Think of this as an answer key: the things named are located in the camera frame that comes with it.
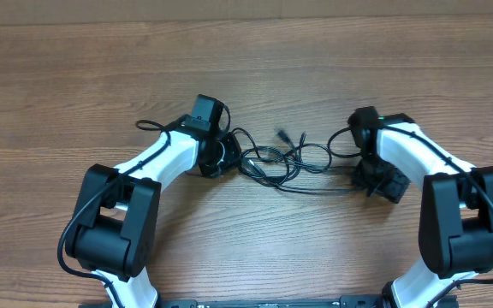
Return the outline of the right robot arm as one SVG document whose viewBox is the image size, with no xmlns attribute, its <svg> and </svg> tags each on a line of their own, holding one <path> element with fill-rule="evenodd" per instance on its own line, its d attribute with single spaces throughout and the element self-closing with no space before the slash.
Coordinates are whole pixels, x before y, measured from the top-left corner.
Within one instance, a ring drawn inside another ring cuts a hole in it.
<svg viewBox="0 0 493 308">
<path fill-rule="evenodd" d="M 493 166 L 455 157 L 404 114 L 381 116 L 370 106 L 347 123 L 360 149 L 354 185 L 393 203 L 411 184 L 422 192 L 420 257 L 373 304 L 456 307 L 453 289 L 493 285 Z"/>
</svg>

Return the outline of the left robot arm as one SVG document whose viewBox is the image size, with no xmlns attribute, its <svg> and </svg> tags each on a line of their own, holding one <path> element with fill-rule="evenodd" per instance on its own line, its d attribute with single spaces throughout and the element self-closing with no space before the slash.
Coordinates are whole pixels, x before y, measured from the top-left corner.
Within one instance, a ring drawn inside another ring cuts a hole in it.
<svg viewBox="0 0 493 308">
<path fill-rule="evenodd" d="M 240 148 L 228 127 L 229 108 L 199 94 L 189 114 L 162 125 L 138 120 L 157 141 L 125 163 L 92 165 L 73 215 L 57 244 L 57 260 L 70 275 L 100 281 L 106 307 L 154 307 L 158 293 L 146 264 L 151 255 L 160 197 L 179 175 L 198 167 L 214 178 L 233 168 Z"/>
</svg>

